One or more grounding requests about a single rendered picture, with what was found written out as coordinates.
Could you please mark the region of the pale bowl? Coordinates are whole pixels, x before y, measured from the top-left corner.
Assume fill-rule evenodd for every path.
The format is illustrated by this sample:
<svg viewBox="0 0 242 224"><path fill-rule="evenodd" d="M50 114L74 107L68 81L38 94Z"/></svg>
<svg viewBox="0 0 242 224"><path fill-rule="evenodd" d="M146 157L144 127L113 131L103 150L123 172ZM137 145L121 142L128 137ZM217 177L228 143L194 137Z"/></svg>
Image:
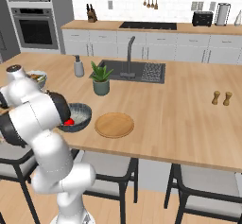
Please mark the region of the pale bowl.
<svg viewBox="0 0 242 224"><path fill-rule="evenodd" d="M33 80L35 80L39 87L42 89L47 80L47 74L44 71L28 71L27 76Z"/></svg>

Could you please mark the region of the grey fridge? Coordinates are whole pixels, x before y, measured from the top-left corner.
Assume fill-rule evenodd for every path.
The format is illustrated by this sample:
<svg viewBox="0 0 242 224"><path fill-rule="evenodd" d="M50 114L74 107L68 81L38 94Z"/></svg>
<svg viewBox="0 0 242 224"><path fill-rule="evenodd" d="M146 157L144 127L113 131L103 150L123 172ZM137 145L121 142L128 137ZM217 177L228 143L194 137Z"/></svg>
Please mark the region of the grey fridge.
<svg viewBox="0 0 242 224"><path fill-rule="evenodd" d="M7 0L0 0L0 63L20 53Z"/></svg>

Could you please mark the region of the round wooden board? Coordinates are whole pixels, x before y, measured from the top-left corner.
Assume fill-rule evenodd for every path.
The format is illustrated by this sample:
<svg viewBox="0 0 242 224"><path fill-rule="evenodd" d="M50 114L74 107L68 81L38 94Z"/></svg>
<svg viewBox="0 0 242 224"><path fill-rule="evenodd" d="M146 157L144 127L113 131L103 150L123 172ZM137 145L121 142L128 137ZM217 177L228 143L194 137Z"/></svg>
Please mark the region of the round wooden board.
<svg viewBox="0 0 242 224"><path fill-rule="evenodd" d="M106 138L121 138L130 134L133 129L133 119L121 112L105 113L95 121L96 132Z"/></svg>

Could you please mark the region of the green plant in grey pot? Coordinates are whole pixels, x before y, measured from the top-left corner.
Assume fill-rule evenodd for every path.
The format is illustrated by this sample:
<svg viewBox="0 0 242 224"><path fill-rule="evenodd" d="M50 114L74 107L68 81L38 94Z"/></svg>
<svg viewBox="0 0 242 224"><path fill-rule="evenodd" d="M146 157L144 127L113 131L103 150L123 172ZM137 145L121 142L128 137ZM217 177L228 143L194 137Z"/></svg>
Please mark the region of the green plant in grey pot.
<svg viewBox="0 0 242 224"><path fill-rule="evenodd" d="M100 96L106 95L110 91L109 76L112 70L107 71L107 66L96 66L93 61L91 65L93 72L90 78L93 80L94 92Z"/></svg>

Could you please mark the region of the dark grey sink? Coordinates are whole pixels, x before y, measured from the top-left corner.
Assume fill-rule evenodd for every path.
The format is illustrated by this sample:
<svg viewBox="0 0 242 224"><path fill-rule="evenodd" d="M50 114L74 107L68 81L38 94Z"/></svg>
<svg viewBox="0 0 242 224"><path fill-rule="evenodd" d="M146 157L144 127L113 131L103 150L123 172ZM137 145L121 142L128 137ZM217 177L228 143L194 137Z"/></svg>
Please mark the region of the dark grey sink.
<svg viewBox="0 0 242 224"><path fill-rule="evenodd" d="M102 60L98 66L106 66L107 71L112 70L109 79L164 84L164 63L132 61L130 63L130 71L135 74L134 78L120 76L121 72L128 72L128 63L126 61Z"/></svg>

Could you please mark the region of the dark grey plate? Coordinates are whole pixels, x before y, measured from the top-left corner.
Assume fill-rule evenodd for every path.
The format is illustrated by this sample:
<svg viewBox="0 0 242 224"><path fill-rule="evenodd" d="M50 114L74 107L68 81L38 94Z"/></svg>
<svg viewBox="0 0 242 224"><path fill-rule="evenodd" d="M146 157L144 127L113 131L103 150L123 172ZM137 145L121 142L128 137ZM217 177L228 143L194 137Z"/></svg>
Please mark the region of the dark grey plate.
<svg viewBox="0 0 242 224"><path fill-rule="evenodd" d="M63 124L59 125L59 129L64 132L77 132L85 129L92 118L91 108L83 103L70 103L69 109L71 112L70 118L75 121L74 126L64 126Z"/></svg>

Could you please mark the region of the dark grey tap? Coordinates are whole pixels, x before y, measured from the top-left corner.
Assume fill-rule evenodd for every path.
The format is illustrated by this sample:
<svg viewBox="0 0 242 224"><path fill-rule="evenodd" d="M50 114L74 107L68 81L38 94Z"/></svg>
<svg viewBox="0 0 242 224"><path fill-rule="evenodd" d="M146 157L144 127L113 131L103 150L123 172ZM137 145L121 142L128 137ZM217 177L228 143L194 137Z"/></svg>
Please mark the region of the dark grey tap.
<svg viewBox="0 0 242 224"><path fill-rule="evenodd" d="M132 36L130 38L129 44L128 44L128 55L127 55L127 64L128 64L128 71L127 72L121 72L120 77L121 78L135 78L135 73L132 73L130 70L131 65L131 47L135 40L135 36Z"/></svg>

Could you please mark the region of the grey soap dispenser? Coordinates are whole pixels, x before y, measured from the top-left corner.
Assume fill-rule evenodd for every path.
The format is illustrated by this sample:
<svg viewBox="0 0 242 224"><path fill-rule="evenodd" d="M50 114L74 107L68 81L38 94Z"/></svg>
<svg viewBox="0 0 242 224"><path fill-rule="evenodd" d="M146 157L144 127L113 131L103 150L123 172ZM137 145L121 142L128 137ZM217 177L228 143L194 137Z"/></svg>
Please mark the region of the grey soap dispenser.
<svg viewBox="0 0 242 224"><path fill-rule="evenodd" d="M83 62L80 60L79 55L75 55L75 62L74 62L74 72L77 78L81 78L84 76L84 67Z"/></svg>

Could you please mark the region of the black stool with grey seat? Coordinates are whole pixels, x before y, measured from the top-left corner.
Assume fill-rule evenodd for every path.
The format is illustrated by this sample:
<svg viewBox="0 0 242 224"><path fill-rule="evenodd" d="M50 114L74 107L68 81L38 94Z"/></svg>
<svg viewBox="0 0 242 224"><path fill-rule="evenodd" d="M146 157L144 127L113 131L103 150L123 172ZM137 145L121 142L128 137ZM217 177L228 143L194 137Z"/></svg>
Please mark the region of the black stool with grey seat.
<svg viewBox="0 0 242 224"><path fill-rule="evenodd" d="M120 224L126 224L125 195L128 183L134 183L134 198L138 199L139 160L125 156L72 149L76 163L88 163L95 168L96 180L84 194L119 201Z"/></svg>
<svg viewBox="0 0 242 224"><path fill-rule="evenodd" d="M179 195L175 224L182 224L184 214L242 224L242 197L234 172L172 164L164 199L165 209L174 188Z"/></svg>
<svg viewBox="0 0 242 224"><path fill-rule="evenodd" d="M31 183L30 175L37 165L34 153L29 146L22 148L0 143L0 180L20 183L34 223L41 224L26 186L27 182Z"/></svg>

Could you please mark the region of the white lower cupboard run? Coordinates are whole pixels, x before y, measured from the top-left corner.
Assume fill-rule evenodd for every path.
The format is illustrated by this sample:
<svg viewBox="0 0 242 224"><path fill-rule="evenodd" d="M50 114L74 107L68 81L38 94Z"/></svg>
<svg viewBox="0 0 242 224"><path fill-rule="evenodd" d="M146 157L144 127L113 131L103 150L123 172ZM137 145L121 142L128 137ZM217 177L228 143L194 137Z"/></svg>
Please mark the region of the white lower cupboard run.
<svg viewBox="0 0 242 224"><path fill-rule="evenodd" d="M93 57L242 64L242 36L64 29L65 53Z"/></svg>

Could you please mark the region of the black hob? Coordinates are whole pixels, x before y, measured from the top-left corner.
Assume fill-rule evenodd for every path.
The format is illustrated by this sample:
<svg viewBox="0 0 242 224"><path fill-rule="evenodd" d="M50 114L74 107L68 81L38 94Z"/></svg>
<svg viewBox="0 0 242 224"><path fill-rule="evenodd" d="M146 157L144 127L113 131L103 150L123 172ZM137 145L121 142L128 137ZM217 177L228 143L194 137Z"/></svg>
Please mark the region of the black hob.
<svg viewBox="0 0 242 224"><path fill-rule="evenodd" d="M177 23L124 22L119 28L177 30Z"/></svg>

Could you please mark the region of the wooden knife block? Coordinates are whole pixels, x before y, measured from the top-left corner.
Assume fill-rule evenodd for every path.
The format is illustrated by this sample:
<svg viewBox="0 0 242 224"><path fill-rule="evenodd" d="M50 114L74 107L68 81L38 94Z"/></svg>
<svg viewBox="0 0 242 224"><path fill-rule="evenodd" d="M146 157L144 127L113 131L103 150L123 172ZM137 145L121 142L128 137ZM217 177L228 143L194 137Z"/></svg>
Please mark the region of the wooden knife block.
<svg viewBox="0 0 242 224"><path fill-rule="evenodd" d="M93 6L90 4L87 4L86 9L87 9L88 22L95 23L97 21L97 17L95 14L95 10L93 9Z"/></svg>

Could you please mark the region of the wooden salt shaker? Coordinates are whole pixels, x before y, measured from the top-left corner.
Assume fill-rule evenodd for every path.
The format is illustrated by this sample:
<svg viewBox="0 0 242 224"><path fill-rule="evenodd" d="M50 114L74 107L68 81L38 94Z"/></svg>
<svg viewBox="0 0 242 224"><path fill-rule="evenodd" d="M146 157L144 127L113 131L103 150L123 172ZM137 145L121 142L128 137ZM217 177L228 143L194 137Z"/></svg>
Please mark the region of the wooden salt shaker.
<svg viewBox="0 0 242 224"><path fill-rule="evenodd" d="M219 96L220 96L220 91L214 91L214 98L212 100L213 105L217 105Z"/></svg>

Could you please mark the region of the pale cone-shaped object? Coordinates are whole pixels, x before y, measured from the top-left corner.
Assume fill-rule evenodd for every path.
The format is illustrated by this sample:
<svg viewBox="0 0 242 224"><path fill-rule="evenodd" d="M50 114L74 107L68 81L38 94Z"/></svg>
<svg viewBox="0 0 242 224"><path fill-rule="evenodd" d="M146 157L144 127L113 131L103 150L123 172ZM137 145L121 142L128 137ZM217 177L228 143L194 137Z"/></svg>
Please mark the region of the pale cone-shaped object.
<svg viewBox="0 0 242 224"><path fill-rule="evenodd" d="M242 9L239 11L238 15L236 16L236 19L234 21L235 26L240 26L242 22Z"/></svg>

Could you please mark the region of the steel wall oven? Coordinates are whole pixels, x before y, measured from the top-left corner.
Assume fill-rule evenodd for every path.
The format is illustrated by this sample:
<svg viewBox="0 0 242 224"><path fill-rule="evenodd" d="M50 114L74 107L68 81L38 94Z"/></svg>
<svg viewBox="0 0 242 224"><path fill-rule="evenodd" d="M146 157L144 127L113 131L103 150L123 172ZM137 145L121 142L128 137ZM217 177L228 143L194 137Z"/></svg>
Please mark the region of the steel wall oven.
<svg viewBox="0 0 242 224"><path fill-rule="evenodd" d="M58 48L51 9L13 8L12 15L22 47Z"/></svg>

